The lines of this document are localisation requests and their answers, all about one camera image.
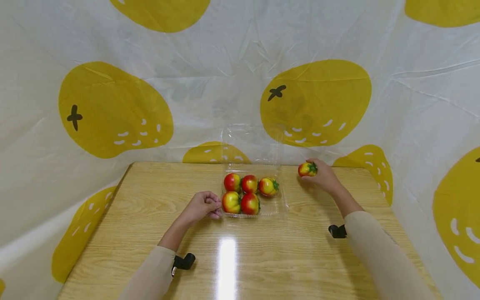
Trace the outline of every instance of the red tomato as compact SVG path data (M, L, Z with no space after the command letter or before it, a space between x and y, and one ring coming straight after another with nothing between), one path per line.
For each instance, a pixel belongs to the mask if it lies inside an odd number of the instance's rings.
M240 192L240 176L235 173L226 175L223 179L223 185L227 191Z
M226 192L222 197L223 211L230 214L240 212L239 194L237 192Z
M257 195L248 193L241 199L241 211L246 215L256 215L260 210L260 201Z
M317 165L308 162L299 165L299 175L300 177L317 175Z
M241 188L244 193L256 193L258 189L258 179L254 175L247 175L241 180Z
M258 190L265 197L272 197L278 192L279 184L275 179L265 177L258 182Z

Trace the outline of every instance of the black clamp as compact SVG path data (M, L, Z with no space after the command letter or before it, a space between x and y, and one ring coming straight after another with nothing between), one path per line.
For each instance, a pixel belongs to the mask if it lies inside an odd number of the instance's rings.
M340 227L338 227L337 225L330 225L328 227L328 232L330 232L334 239L344 239L347 237L345 225L342 225Z
M187 253L187 255L185 255L185 258L181 258L180 256L175 255L175 260L173 261L172 267L172 277L175 276L175 271L177 269L190 270L194 262L195 255L193 255L192 253Z

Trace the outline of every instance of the yellow fruit print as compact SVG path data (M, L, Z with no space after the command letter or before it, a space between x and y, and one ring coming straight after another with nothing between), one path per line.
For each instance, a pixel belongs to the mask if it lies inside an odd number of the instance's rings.
M433 218L458 267L480 288L480 147L445 175L433 198Z
M365 145L347 156L337 159L334 167L352 167L367 169L378 184L378 188L387 200L388 205L393 201L393 176L384 151L375 145Z
M248 157L236 147L222 142L207 142L198 145L185 153L184 163L220 164L236 162L249 164Z
M478 0L407 0L405 14L438 27L460 27L480 22Z
M73 216L52 256L52 276L65 283L70 271L87 245L104 210L110 204L116 187L99 191L83 203Z
M69 136L99 158L162 146L173 135L172 115L160 93L102 61L84 63L67 74L58 106Z
M5 282L0 278L0 297L3 294L3 291L5 290Z
M283 143L328 146L340 142L360 122L370 102L368 73L348 60L321 60L277 75L260 101L265 131Z
M178 32L195 24L210 0L110 0L135 23L159 32Z

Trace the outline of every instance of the clear plastic clamshell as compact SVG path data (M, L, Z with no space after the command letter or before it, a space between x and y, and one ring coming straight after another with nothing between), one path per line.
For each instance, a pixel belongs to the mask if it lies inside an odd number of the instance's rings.
M254 175L258 180L270 177L279 184L278 192L271 197L263 196L260 191L256 195L260 201L260 210L256 215L243 213L231 214L223 211L228 217L251 218L265 216L285 216L288 212L288 204L283 192L280 161L282 158L283 130L275 127L269 133L277 132L274 136L267 134L263 126L251 124L233 124L224 128L221 134L223 142L222 157L224 168L221 180L221 197L227 192L223 179L229 173L236 173L240 178L246 175ZM239 156L239 150L245 154Z

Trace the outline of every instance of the green calyx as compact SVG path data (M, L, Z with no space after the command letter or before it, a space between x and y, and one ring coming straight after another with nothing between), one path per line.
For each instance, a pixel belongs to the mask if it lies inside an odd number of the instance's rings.
M315 163L309 163L308 171L317 174L317 171L318 171L317 165Z
M275 179L272 179L272 182L273 182L273 188L275 189L275 191L278 191L278 187L280 186L280 184L278 184L278 182Z

